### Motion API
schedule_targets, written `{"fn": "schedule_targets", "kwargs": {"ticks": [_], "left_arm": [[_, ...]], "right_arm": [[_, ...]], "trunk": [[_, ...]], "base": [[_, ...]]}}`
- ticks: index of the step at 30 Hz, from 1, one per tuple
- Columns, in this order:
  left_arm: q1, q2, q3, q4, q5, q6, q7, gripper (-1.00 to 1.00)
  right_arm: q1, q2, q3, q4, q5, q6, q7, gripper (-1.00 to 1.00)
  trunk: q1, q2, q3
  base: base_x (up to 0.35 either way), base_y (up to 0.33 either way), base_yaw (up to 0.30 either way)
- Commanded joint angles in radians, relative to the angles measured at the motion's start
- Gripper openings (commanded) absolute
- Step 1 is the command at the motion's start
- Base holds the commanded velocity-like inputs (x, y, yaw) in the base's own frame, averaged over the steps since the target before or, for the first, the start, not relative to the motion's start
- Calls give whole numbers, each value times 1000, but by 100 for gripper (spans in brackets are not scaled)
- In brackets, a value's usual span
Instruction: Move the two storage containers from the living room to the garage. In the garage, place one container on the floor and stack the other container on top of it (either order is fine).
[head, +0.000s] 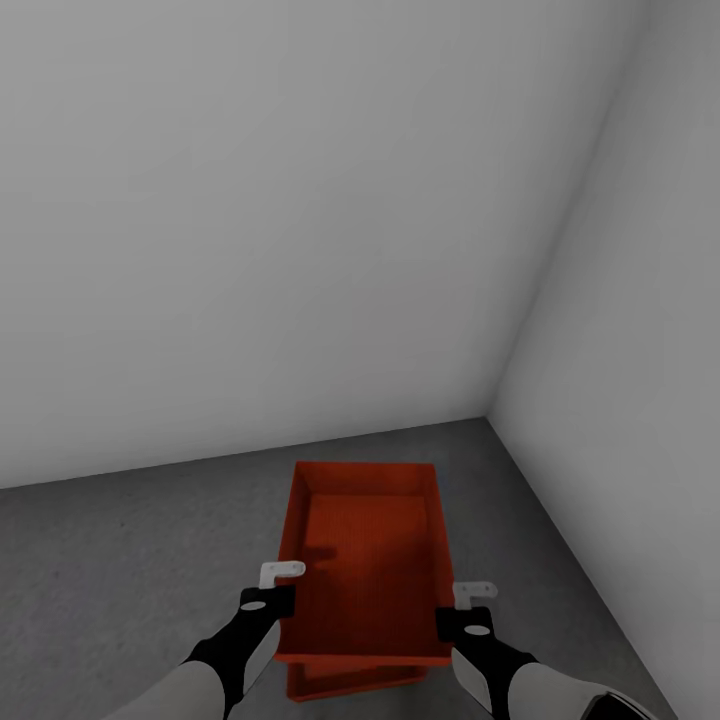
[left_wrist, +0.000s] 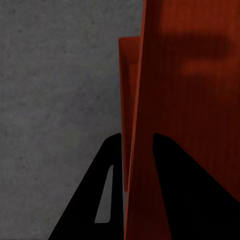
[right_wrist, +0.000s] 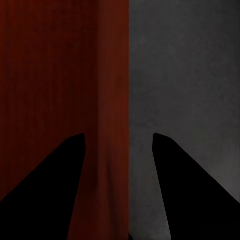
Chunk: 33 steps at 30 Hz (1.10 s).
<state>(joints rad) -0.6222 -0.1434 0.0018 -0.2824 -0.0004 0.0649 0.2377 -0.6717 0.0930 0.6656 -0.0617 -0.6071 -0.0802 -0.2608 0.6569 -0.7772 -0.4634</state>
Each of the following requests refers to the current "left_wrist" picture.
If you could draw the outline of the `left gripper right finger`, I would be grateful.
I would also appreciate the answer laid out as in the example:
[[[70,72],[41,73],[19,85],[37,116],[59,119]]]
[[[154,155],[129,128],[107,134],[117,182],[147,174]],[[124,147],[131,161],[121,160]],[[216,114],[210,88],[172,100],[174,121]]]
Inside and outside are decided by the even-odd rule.
[[[172,240],[240,240],[240,202],[172,138],[152,151]]]

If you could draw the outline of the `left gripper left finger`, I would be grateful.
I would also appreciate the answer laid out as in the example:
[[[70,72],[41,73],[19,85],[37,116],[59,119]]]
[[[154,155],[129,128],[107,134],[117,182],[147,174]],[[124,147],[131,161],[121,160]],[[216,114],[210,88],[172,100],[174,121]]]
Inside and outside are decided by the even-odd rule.
[[[95,223],[113,165],[110,222]],[[48,240],[124,240],[122,134],[108,137]]]

